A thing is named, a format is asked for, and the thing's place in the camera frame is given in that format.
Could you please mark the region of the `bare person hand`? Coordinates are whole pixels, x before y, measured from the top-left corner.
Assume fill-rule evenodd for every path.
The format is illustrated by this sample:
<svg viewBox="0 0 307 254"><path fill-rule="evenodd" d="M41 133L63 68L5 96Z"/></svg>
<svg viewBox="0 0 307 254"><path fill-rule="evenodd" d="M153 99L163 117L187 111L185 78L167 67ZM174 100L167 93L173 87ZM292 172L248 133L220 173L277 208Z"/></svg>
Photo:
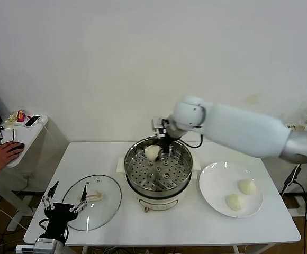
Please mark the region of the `bare person hand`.
<svg viewBox="0 0 307 254"><path fill-rule="evenodd" d="M0 170L15 160L23 150L24 145L19 142L10 141L0 145Z"/></svg>

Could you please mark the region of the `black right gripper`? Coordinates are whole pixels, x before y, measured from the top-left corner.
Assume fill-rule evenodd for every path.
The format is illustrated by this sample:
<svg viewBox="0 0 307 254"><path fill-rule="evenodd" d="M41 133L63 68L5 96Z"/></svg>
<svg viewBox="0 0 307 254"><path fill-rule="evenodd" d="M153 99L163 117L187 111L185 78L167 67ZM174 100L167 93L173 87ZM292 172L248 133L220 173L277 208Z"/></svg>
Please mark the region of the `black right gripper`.
<svg viewBox="0 0 307 254"><path fill-rule="evenodd" d="M160 160L166 160L171 154L171 146L169 144L178 140L182 136L182 132L179 129L173 130L166 128L165 136L157 140L157 145L160 146Z"/></svg>

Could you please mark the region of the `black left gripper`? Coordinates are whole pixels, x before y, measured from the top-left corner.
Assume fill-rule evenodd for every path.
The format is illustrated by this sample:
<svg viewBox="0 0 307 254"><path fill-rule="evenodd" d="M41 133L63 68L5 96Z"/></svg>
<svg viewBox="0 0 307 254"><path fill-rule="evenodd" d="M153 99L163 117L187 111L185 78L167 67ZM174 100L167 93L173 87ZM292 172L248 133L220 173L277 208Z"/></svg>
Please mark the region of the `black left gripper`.
<svg viewBox="0 0 307 254"><path fill-rule="evenodd" d="M68 239L68 222L77 219L78 213L85 209L88 201L86 200L87 186L84 186L82 196L78 205L54 203L52 198L56 192L59 182L56 183L42 196L42 203L45 209L45 216L48 224L45 230L45 238L48 239Z"/></svg>

